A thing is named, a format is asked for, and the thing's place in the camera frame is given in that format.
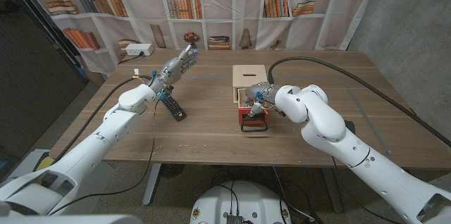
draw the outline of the printed backdrop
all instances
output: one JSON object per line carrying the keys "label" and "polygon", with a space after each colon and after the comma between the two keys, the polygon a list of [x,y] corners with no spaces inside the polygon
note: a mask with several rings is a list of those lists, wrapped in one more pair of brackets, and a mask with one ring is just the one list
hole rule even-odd
{"label": "printed backdrop", "polygon": [[368,0],[38,2],[89,69],[110,75],[131,42],[182,49],[189,44],[184,37],[195,37],[198,49],[345,50]]}

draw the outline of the black remote control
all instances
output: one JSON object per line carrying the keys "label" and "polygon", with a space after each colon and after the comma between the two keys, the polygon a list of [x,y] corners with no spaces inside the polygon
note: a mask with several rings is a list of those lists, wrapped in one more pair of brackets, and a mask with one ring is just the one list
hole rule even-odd
{"label": "black remote control", "polygon": [[161,101],[163,102],[164,106],[168,108],[169,112],[171,112],[172,116],[174,116],[177,122],[182,120],[183,118],[186,118],[186,113],[184,112],[184,110],[182,110],[182,108],[178,105],[174,98],[172,98],[172,96],[165,96]]}

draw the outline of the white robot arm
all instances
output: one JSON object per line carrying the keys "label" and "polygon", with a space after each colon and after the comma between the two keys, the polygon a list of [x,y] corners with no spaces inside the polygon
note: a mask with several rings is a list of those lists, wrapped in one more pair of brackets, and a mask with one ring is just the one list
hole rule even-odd
{"label": "white robot arm", "polygon": [[328,105],[326,93],[318,86],[300,89],[262,82],[248,87],[246,95],[253,111],[262,112],[260,107],[266,101],[292,122],[303,123],[301,133],[306,142],[343,162],[406,223],[450,222],[451,193],[413,177],[361,141]]}
{"label": "white robot arm", "polygon": [[123,93],[118,104],[105,114],[104,122],[61,160],[0,188],[0,201],[11,207],[9,216],[45,216],[74,200],[80,183],[109,150],[138,129],[141,117],[147,112],[144,100],[149,103],[157,100],[169,84],[177,82],[197,62],[197,50],[190,48],[188,45],[178,57],[167,62],[152,80]]}

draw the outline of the power strip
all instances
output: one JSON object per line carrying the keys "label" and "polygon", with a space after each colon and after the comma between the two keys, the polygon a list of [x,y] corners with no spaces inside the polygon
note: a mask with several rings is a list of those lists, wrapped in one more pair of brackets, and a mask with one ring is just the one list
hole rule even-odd
{"label": "power strip", "polygon": [[150,56],[155,49],[152,44],[129,44],[125,50],[129,56],[138,56],[141,52],[144,56]]}

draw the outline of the table leg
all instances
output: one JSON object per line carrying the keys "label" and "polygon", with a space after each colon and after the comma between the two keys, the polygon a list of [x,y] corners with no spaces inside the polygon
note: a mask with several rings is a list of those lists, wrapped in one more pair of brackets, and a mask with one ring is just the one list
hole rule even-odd
{"label": "table leg", "polygon": [[142,204],[145,206],[150,205],[154,198],[156,190],[156,183],[158,182],[158,176],[160,174],[161,163],[153,163],[150,169],[149,181],[147,181],[146,192],[144,193],[144,199]]}
{"label": "table leg", "polygon": [[336,213],[343,212],[343,205],[338,193],[337,180],[333,174],[332,168],[322,168],[324,182],[326,183],[329,192],[330,202],[332,203],[333,211]]}

